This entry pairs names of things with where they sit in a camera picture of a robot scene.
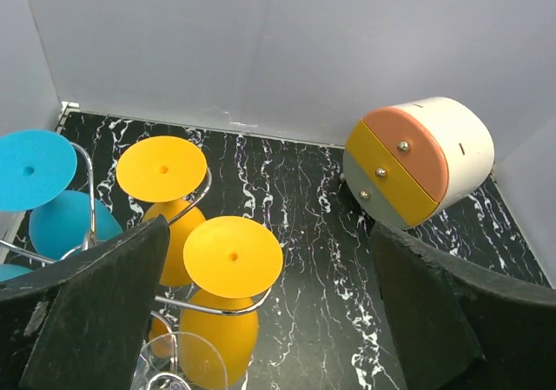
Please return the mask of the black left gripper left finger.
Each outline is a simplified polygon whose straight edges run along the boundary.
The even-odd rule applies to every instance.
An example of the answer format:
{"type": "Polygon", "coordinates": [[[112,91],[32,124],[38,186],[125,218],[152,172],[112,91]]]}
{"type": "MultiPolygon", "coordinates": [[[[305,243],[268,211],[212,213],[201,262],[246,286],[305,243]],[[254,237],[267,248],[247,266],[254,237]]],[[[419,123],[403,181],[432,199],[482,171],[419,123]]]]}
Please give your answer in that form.
{"type": "Polygon", "coordinates": [[[169,245],[159,216],[1,284],[3,389],[128,389],[169,245]]]}

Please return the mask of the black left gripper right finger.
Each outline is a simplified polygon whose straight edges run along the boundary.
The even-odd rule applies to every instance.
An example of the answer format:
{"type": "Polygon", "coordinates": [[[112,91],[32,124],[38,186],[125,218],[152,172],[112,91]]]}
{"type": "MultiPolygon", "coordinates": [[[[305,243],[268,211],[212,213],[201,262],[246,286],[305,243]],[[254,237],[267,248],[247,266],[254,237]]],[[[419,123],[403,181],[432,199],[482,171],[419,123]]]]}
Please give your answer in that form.
{"type": "Polygon", "coordinates": [[[499,274],[381,222],[370,234],[409,389],[553,389],[555,291],[499,274]]]}

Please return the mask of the clear wine glass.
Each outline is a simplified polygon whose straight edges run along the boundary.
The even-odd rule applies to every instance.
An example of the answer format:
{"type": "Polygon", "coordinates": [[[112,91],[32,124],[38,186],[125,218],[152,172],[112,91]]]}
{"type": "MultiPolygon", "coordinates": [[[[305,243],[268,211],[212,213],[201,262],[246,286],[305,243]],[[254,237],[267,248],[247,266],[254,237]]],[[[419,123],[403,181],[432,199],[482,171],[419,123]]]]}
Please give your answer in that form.
{"type": "Polygon", "coordinates": [[[227,389],[223,358],[208,340],[188,332],[166,333],[145,343],[133,389],[227,389]]]}

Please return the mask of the yellow wine glass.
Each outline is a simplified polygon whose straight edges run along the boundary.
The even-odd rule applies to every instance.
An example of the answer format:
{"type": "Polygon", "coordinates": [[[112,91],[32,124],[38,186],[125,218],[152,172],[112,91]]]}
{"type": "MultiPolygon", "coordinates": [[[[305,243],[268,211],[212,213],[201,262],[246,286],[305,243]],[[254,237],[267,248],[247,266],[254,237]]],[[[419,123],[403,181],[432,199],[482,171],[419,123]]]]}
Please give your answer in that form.
{"type": "MultiPolygon", "coordinates": [[[[116,165],[116,179],[132,198],[150,204],[143,220],[159,215],[171,220],[190,206],[185,197],[196,190],[207,174],[207,161],[192,142],[175,136],[153,136],[126,149],[116,165]]],[[[192,282],[184,265],[183,248],[191,232],[205,222],[193,207],[170,224],[169,246],[160,284],[182,287],[192,282]]]]}
{"type": "Polygon", "coordinates": [[[216,348],[228,372],[228,386],[248,368],[259,332],[257,312],[224,315],[243,309],[268,290],[283,266],[281,244],[260,223],[239,216],[219,216],[195,228],[184,244],[185,267],[199,290],[190,303],[214,314],[185,309],[179,331],[201,336],[216,348]]]}

